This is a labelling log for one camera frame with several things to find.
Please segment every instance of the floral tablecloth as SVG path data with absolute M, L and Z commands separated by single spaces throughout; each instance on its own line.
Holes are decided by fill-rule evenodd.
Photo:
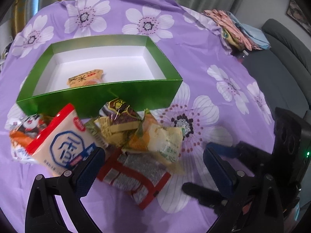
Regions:
M 174 0 L 71 0 L 47 6 L 19 33 L 0 74 L 0 207 L 24 232 L 29 192 L 35 176 L 50 173 L 12 160 L 10 118 L 23 116 L 15 104 L 22 82 L 54 42 L 99 34 L 148 35 L 183 77 L 171 106 L 154 110 L 163 125 L 184 127 L 179 155 L 185 175 L 173 174 L 156 199 L 141 211 L 131 198 L 95 181 L 82 202 L 103 232 L 206 232 L 217 216 L 181 191 L 185 182 L 217 189 L 203 164 L 208 141 L 240 140 L 272 152 L 274 121 L 255 80 L 229 55 L 220 29 L 209 18 Z M 76 232 L 60 199 L 69 230 Z

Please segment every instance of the metal bolt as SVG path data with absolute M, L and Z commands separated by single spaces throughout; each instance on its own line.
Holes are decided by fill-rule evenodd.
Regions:
M 240 177 L 244 177 L 245 176 L 245 172 L 243 172 L 242 170 L 238 170 L 236 171 L 236 174 Z
M 228 202 L 228 200 L 222 200 L 220 204 L 225 206 L 227 204 L 227 202 Z
M 64 172 L 64 176 L 69 177 L 71 175 L 71 171 L 67 170 Z
M 267 178 L 268 180 L 273 180 L 273 177 L 272 177 L 270 174 L 267 174 L 267 175 L 266 175 L 266 178 Z
M 42 175 L 42 174 L 38 174 L 38 175 L 36 176 L 36 180 L 41 180 L 41 179 L 42 179 L 42 177 L 43 177 L 43 175 Z

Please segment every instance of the blue label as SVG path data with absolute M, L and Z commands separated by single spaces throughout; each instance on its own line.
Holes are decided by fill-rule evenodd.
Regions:
M 82 160 L 86 160 L 95 148 L 95 143 L 86 147 L 81 136 L 68 130 L 58 133 L 54 137 L 50 146 L 50 152 L 57 165 L 72 169 L 70 163 L 76 157 L 79 156 Z

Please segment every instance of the sofa cushion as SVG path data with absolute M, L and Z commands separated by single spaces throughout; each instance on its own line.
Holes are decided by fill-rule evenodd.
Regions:
M 280 41 L 269 34 L 265 34 L 271 44 L 270 50 L 278 57 L 282 64 L 293 76 L 304 96 L 311 106 L 311 75 L 300 60 Z
M 283 43 L 311 74 L 311 52 L 289 29 L 271 18 L 265 22 L 262 30 Z
M 273 116 L 275 108 L 280 107 L 304 117 L 309 109 L 308 102 L 293 76 L 272 51 L 252 51 L 243 65 L 257 81 Z

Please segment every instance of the green box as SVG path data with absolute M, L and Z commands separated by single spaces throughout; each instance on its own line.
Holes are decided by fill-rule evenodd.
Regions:
M 93 69 L 103 69 L 107 82 L 73 89 L 66 86 L 68 78 Z M 55 116 L 72 103 L 80 118 L 96 117 L 106 102 L 117 97 L 136 111 L 167 108 L 182 81 L 147 36 L 83 37 L 48 47 L 27 77 L 17 104 L 26 115 Z

